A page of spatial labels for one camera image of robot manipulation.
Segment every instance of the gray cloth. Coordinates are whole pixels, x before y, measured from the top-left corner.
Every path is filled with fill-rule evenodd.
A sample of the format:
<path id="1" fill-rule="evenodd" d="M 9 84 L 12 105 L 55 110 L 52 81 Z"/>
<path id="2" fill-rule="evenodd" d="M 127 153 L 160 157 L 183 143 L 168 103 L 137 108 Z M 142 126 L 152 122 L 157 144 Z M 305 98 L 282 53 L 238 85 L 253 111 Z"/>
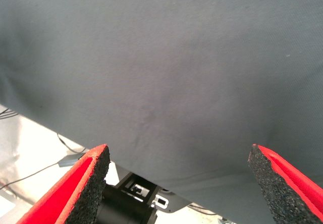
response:
<path id="1" fill-rule="evenodd" d="M 323 179 L 323 0 L 0 0 L 0 103 L 239 224 L 252 143 Z"/>

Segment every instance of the foam padding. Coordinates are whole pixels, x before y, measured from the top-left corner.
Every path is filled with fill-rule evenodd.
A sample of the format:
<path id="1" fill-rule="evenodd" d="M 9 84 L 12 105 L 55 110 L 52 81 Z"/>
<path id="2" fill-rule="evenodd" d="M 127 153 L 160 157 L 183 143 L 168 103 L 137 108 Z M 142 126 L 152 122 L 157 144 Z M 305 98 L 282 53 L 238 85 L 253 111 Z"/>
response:
<path id="1" fill-rule="evenodd" d="M 94 223 L 109 163 L 107 145 L 91 149 L 17 223 Z"/>
<path id="2" fill-rule="evenodd" d="M 249 166 L 276 223 L 323 223 L 323 190 L 272 150 L 253 144 Z"/>

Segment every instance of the red foam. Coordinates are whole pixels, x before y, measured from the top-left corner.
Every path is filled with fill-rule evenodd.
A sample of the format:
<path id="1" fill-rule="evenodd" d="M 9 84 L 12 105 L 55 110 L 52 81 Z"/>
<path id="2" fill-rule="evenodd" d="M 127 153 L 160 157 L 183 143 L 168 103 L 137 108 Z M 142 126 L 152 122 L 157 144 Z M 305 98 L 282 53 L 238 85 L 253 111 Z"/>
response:
<path id="1" fill-rule="evenodd" d="M 63 224 L 92 176 L 97 159 L 105 148 L 107 145 L 103 144 L 84 154 L 17 224 Z"/>
<path id="2" fill-rule="evenodd" d="M 258 145 L 270 160 L 273 170 L 301 197 L 308 208 L 323 221 L 323 189 L 274 151 Z"/>

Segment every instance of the wire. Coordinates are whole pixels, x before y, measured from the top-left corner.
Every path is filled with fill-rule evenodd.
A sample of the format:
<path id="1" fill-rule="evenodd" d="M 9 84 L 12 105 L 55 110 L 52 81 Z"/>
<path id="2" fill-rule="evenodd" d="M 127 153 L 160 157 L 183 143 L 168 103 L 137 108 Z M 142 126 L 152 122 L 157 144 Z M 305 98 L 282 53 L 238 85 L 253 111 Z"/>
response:
<path id="1" fill-rule="evenodd" d="M 5 109 L 3 112 L 0 113 L 0 115 L 2 115 L 3 113 L 7 112 L 9 110 L 9 108 Z"/>
<path id="2" fill-rule="evenodd" d="M 0 113 L 0 120 L 15 117 L 17 115 L 19 115 L 19 114 L 14 112 L 13 110 L 10 110 L 9 108 L 7 108 L 3 112 Z"/>
<path id="3" fill-rule="evenodd" d="M 0 116 L 0 120 L 4 120 L 4 119 L 7 119 L 7 118 L 15 117 L 17 115 L 19 115 L 19 114 L 18 113 L 13 113 L 13 114 L 8 114 L 8 115 Z"/>
<path id="4" fill-rule="evenodd" d="M 49 168 L 49 167 L 52 167 L 52 166 L 54 166 L 54 165 L 56 165 L 56 164 L 58 164 L 58 162 L 53 163 L 52 165 L 49 165 L 49 166 L 47 166 L 47 167 L 44 167 L 43 169 L 41 169 L 41 170 L 39 170 L 39 171 L 37 171 L 37 172 L 35 172 L 35 173 L 31 174 L 31 175 L 28 175 L 28 176 L 26 176 L 26 177 L 24 177 L 24 178 L 22 178 L 22 179 L 18 179 L 18 180 L 15 180 L 15 181 L 9 182 L 9 183 L 7 183 L 6 185 L 3 185 L 3 186 L 0 188 L 0 190 L 2 190 L 3 188 L 5 188 L 5 187 L 7 187 L 7 186 L 9 186 L 9 185 L 11 185 L 11 184 L 14 184 L 14 183 L 16 183 L 16 182 L 19 182 L 19 181 L 25 180 L 25 179 L 27 179 L 27 178 L 29 178 L 29 177 L 31 177 L 31 176 L 34 176 L 34 175 L 36 175 L 37 173 L 39 173 L 39 172 L 41 172 L 41 171 L 43 171 L 43 170 L 45 170 L 45 169 L 47 169 L 47 168 Z"/>
<path id="5" fill-rule="evenodd" d="M 190 204 L 189 206 L 194 207 L 194 208 L 198 208 L 198 209 L 202 209 L 202 210 L 208 210 L 208 209 L 206 209 L 206 208 L 204 208 L 204 207 L 197 206 L 197 205 L 192 205 L 192 204 Z"/>
<path id="6" fill-rule="evenodd" d="M 57 137 L 59 138 L 59 140 L 61 141 L 61 143 L 63 143 L 64 144 L 64 146 L 66 146 L 71 152 L 73 152 L 73 153 L 82 153 L 82 152 L 84 152 L 84 150 L 86 149 L 86 147 L 82 150 L 82 151 L 80 151 L 80 152 L 78 152 L 78 151 L 75 151 L 75 150 L 73 150 L 72 148 L 70 148 L 63 140 L 62 140 L 62 138 L 60 138 L 60 136 L 59 136 L 59 134 L 58 133 L 56 133 L 57 134 Z"/>
<path id="7" fill-rule="evenodd" d="M 198 210 L 198 209 L 195 209 L 195 208 L 191 207 L 190 205 L 189 205 L 188 207 L 189 207 L 189 208 L 191 208 L 192 210 L 195 210 L 195 211 L 197 211 L 197 212 L 199 212 L 199 213 L 202 213 L 202 214 L 204 214 L 204 215 L 217 215 L 217 214 L 215 214 L 215 213 L 207 213 L 207 212 L 204 212 L 204 211 L 200 211 L 200 210 Z"/>

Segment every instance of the cable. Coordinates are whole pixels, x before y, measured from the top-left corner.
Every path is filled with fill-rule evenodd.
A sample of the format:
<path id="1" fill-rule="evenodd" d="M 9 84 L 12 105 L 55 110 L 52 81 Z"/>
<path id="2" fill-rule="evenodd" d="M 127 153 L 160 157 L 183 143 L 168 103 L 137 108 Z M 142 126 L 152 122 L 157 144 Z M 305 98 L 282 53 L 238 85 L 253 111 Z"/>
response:
<path id="1" fill-rule="evenodd" d="M 0 113 L 0 120 L 15 117 L 17 115 L 19 115 L 19 114 L 14 112 L 13 110 L 10 110 L 9 108 L 7 108 L 3 112 Z"/>
<path id="2" fill-rule="evenodd" d="M 9 110 L 9 108 L 5 109 L 3 112 L 1 112 L 1 113 L 0 113 L 0 116 L 1 116 L 3 113 L 7 112 L 8 110 Z"/>
<path id="3" fill-rule="evenodd" d="M 191 207 L 190 205 L 188 206 L 188 208 L 191 208 L 192 210 L 195 210 L 195 211 L 197 211 L 197 212 L 199 212 L 199 213 L 202 213 L 202 214 L 204 214 L 204 215 L 217 215 L 217 214 L 215 214 L 215 213 L 207 213 L 207 212 L 204 212 L 204 211 L 200 211 L 200 210 L 198 210 L 198 209 L 194 209 L 193 207 Z"/>
<path id="4" fill-rule="evenodd" d="M 49 165 L 49 166 L 47 166 L 47 167 L 44 167 L 43 169 L 41 169 L 41 170 L 39 170 L 39 171 L 37 171 L 37 172 L 35 172 L 35 173 L 31 174 L 31 175 L 28 175 L 27 177 L 24 177 L 24 178 L 22 178 L 22 179 L 18 179 L 18 180 L 15 180 L 15 181 L 9 182 L 9 183 L 7 183 L 6 185 L 3 185 L 3 186 L 0 188 L 0 190 L 2 190 L 3 188 L 5 188 L 5 187 L 7 187 L 7 186 L 9 186 L 9 185 L 11 185 L 11 184 L 14 184 L 14 183 L 16 183 L 16 182 L 19 182 L 19 181 L 25 180 L 25 179 L 27 179 L 27 178 L 29 178 L 29 177 L 31 177 L 31 176 L 34 176 L 34 175 L 36 175 L 37 173 L 39 173 L 39 172 L 41 172 L 41 171 L 43 171 L 43 170 L 45 170 L 45 169 L 47 169 L 47 168 L 49 168 L 49 167 L 52 167 L 52 166 L 54 166 L 54 165 L 56 165 L 56 164 L 58 164 L 58 162 L 53 163 L 52 165 Z"/>
<path id="5" fill-rule="evenodd" d="M 192 205 L 192 204 L 190 204 L 189 206 L 194 207 L 194 208 L 198 208 L 198 209 L 202 209 L 202 210 L 208 210 L 208 209 L 206 209 L 206 208 L 204 208 L 204 207 L 197 206 L 197 205 Z"/>
<path id="6" fill-rule="evenodd" d="M 72 151 L 73 153 L 82 153 L 82 152 L 84 152 L 84 150 L 86 149 L 86 147 L 82 150 L 82 151 L 80 151 L 80 152 L 77 152 L 77 151 L 75 151 L 75 150 L 73 150 L 72 148 L 70 148 L 63 140 L 62 140 L 62 138 L 60 138 L 60 136 L 59 136 L 59 134 L 58 133 L 56 133 L 57 134 L 57 137 L 59 138 L 59 140 L 61 141 L 61 143 L 63 143 L 64 144 L 64 146 L 66 146 L 70 151 Z"/>
<path id="7" fill-rule="evenodd" d="M 12 114 L 7 114 L 7 115 L 4 115 L 4 116 L 0 116 L 0 120 L 15 117 L 17 115 L 19 115 L 19 114 L 18 113 L 12 113 Z"/>

